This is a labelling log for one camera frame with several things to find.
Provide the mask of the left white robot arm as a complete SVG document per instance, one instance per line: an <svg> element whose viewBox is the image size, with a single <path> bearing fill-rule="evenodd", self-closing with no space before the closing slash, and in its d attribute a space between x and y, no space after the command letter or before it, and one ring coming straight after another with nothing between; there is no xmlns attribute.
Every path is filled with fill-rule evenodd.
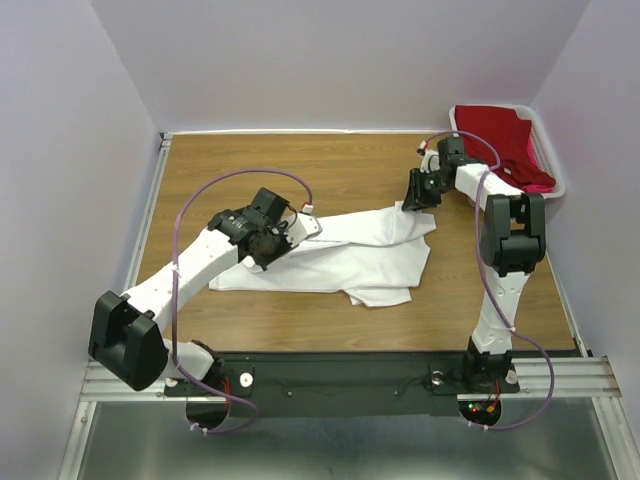
<svg viewBox="0 0 640 480"><path fill-rule="evenodd" d="M176 312L219 274L246 257L267 266L288 253L292 244L282 226L290 204L262 188L252 202L216 214L197 238L146 281L96 301L88 353L135 391L160 378L180 378L199 393L215 392L223 371L213 352L199 342L166 339Z"/></svg>

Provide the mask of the white t shirt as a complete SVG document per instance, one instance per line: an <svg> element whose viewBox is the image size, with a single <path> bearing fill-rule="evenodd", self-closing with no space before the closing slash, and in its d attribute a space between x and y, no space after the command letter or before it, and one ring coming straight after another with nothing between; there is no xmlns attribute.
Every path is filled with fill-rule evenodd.
<svg viewBox="0 0 640 480"><path fill-rule="evenodd" d="M354 305L391 307L412 300L436 230L428 213L401 204L323 217L322 232L265 271L243 263L209 282L214 291L344 292Z"/></svg>

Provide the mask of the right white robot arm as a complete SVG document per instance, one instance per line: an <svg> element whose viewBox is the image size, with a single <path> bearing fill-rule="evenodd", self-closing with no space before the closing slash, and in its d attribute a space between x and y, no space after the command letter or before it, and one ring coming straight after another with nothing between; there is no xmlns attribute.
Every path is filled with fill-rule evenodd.
<svg viewBox="0 0 640 480"><path fill-rule="evenodd" d="M546 253L545 200L503 181L483 161L470 157L456 134L430 150L417 149L421 166L409 173L404 211L435 208L456 190L474 203L476 261L484 288L479 320L460 366L472 390L516 380L512 338L522 291Z"/></svg>

